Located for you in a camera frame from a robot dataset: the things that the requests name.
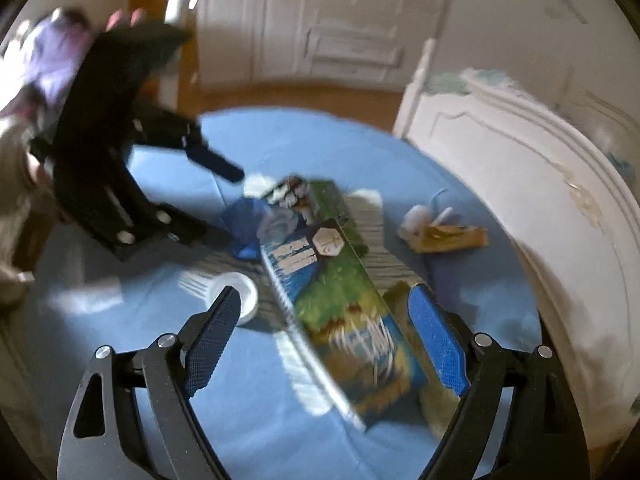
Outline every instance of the round table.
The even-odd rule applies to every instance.
[[[291,173],[330,178],[343,190],[375,189],[384,202],[385,246],[433,283],[438,300],[474,332],[488,332],[504,347],[531,351],[541,343],[536,303],[508,236],[477,197],[411,146],[373,128],[326,114],[282,108],[248,108],[206,114],[210,146],[247,173],[281,178]],[[182,153],[136,148],[129,167],[150,199],[169,202],[214,221],[241,187],[214,178]],[[396,237],[415,204],[452,206],[460,221],[487,228],[482,250],[424,256]],[[27,361],[44,429],[59,446],[66,414],[95,349],[146,348],[165,332],[206,309],[178,287],[181,272],[209,254],[170,240],[122,263],[73,225],[57,226],[36,270],[27,304],[12,320],[12,336]],[[502,405],[478,474],[497,453],[510,402]],[[160,472],[166,457],[139,396],[148,445]],[[290,387],[271,334],[235,330],[207,388],[193,409],[223,465],[235,480],[413,480],[437,440],[405,398],[361,433],[331,410],[307,413]]]

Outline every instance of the metal screw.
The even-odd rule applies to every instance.
[[[545,359],[551,359],[554,356],[552,349],[544,345],[538,347],[538,353]]]
[[[475,339],[476,339],[476,344],[484,348],[486,348],[487,346],[491,346],[491,343],[494,341],[493,339],[491,339],[490,336],[482,333],[476,334]]]
[[[160,348],[171,348],[175,344],[175,335],[164,334],[158,338],[158,346]]]
[[[158,210],[156,212],[156,218],[158,218],[158,220],[161,221],[163,224],[171,223],[171,217],[169,216],[169,213],[167,213],[166,211]]]
[[[136,237],[132,235],[129,231],[120,231],[117,235],[117,238],[123,244],[131,245],[136,241]]]
[[[111,347],[110,346],[101,346],[100,348],[98,348],[95,351],[95,356],[98,359],[104,359],[105,357],[107,357],[109,354],[111,353]]]

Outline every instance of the blue plastic wrapper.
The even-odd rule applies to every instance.
[[[241,198],[227,207],[221,220],[234,237],[229,248],[239,260],[260,260],[260,244],[281,242],[301,224],[299,213],[257,198]]]

